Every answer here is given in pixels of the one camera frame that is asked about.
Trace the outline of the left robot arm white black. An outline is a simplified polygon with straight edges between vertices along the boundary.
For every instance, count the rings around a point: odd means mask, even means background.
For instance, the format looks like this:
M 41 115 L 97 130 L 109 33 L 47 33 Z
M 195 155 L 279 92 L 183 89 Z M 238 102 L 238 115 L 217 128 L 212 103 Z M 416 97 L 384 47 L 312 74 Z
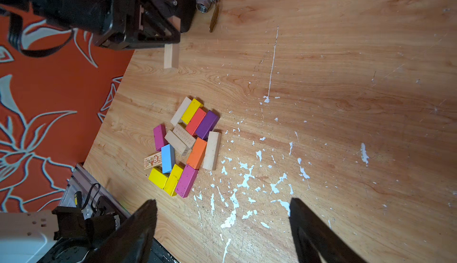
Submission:
M 94 35 L 95 46 L 115 51 L 150 49 L 180 42 L 180 31 L 151 0 L 1 0 L 32 10 L 52 26 Z

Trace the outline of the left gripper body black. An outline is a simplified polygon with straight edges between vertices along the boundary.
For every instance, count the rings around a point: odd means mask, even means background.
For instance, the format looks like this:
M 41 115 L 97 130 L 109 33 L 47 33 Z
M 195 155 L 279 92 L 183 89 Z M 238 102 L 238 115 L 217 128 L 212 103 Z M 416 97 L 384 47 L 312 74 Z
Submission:
M 107 0 L 108 10 L 94 45 L 114 51 L 153 49 L 180 42 L 180 31 L 152 0 Z

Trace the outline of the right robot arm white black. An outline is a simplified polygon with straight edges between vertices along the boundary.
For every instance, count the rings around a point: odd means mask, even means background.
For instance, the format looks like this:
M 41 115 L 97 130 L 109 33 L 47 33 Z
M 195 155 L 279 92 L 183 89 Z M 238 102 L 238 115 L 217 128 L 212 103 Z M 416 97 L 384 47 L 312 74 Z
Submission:
M 85 219 L 81 209 L 1 214 L 3 263 L 147 263 L 157 226 L 147 200 L 123 222 L 116 213 Z M 304 202 L 290 201 L 290 228 L 300 263 L 362 263 L 364 259 Z

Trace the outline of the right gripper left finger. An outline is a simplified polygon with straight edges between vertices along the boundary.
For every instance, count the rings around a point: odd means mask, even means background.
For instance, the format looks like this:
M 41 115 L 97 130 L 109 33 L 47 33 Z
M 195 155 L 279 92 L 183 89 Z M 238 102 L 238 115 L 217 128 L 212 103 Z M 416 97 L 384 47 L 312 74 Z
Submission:
M 147 263 L 157 226 L 157 202 L 147 200 L 85 263 Z

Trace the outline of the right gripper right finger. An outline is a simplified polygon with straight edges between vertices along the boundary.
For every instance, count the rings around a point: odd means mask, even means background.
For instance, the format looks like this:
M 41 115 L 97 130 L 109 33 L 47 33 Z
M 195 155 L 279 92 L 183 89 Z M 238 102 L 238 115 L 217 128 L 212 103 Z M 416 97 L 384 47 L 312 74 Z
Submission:
M 289 222 L 300 263 L 365 262 L 299 198 L 290 200 Z

